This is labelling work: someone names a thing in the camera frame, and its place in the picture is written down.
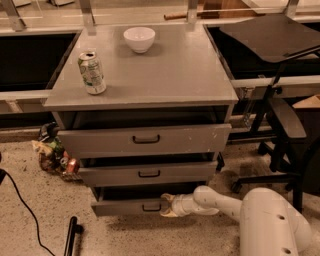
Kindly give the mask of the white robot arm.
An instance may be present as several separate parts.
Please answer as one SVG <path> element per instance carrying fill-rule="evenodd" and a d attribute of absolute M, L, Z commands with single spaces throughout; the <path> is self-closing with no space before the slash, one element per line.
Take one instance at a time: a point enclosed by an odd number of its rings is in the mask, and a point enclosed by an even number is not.
<path fill-rule="evenodd" d="M 254 188 L 243 199 L 222 195 L 208 186 L 191 194 L 161 197 L 169 207 L 164 217 L 224 213 L 240 225 L 240 256 L 299 256 L 312 240 L 309 222 L 283 196 Z"/>

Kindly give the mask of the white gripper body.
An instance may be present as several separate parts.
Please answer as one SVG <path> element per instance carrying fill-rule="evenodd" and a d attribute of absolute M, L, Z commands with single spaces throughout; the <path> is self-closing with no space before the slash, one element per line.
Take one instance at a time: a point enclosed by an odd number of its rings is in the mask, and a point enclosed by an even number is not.
<path fill-rule="evenodd" d="M 216 208 L 200 206 L 194 200 L 192 194 L 175 195 L 172 199 L 170 210 L 173 217 L 184 217 L 190 214 L 208 216 L 219 212 Z"/>

